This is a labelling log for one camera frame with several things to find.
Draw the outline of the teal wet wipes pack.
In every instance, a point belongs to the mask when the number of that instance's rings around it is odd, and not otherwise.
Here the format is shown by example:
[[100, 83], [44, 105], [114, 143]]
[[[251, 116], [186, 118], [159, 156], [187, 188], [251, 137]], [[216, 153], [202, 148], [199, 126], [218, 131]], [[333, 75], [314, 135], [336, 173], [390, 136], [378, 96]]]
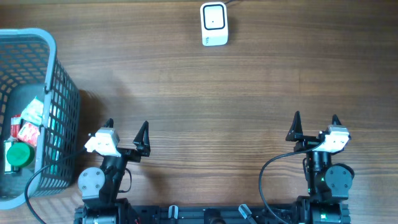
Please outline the teal wet wipes pack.
[[42, 124], [44, 103], [35, 97], [22, 111], [21, 118], [36, 126]]

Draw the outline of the red tissue pack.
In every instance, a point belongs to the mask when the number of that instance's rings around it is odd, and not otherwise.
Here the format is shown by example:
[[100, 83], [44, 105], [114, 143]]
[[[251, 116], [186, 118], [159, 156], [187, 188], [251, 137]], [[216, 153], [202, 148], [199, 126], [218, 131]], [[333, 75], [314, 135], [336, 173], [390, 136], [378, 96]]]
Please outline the red tissue pack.
[[17, 138], [24, 143], [36, 147], [39, 135], [39, 127], [30, 122], [26, 122], [18, 132]]

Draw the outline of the green lid jar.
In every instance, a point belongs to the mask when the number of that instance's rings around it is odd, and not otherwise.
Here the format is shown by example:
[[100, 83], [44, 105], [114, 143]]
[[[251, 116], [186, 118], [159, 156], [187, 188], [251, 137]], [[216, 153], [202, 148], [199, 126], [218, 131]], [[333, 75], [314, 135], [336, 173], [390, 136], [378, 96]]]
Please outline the green lid jar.
[[6, 154], [8, 163], [14, 167], [20, 168], [28, 166], [30, 163], [32, 163], [34, 158], [34, 148], [24, 142], [17, 142], [13, 144]]

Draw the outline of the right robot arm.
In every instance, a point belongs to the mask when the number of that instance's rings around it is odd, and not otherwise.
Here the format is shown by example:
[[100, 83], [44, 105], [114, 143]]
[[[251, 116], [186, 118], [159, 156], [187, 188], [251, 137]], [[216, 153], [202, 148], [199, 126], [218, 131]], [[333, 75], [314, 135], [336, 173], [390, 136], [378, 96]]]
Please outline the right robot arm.
[[292, 208], [293, 223], [350, 224], [349, 190], [354, 170], [342, 163], [332, 163], [331, 157], [342, 152], [351, 139], [348, 129], [337, 115], [318, 136], [306, 136], [302, 130], [300, 112], [296, 111], [286, 141], [295, 143], [294, 152], [304, 152], [303, 171], [308, 196], [297, 197]]

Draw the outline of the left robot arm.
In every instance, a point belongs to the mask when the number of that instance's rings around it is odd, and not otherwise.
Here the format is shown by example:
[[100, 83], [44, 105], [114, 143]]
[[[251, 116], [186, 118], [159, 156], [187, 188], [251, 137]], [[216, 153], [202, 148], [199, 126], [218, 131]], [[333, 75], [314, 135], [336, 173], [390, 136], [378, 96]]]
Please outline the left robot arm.
[[118, 146], [120, 139], [113, 125], [113, 119], [108, 119], [85, 144], [87, 152], [101, 155], [103, 161], [99, 167], [85, 169], [78, 178], [84, 205], [75, 209], [74, 223], [141, 222], [128, 199], [118, 198], [118, 194], [129, 192], [120, 189], [125, 173], [131, 173], [127, 163], [150, 156], [149, 122], [143, 123], [134, 138], [135, 149]]

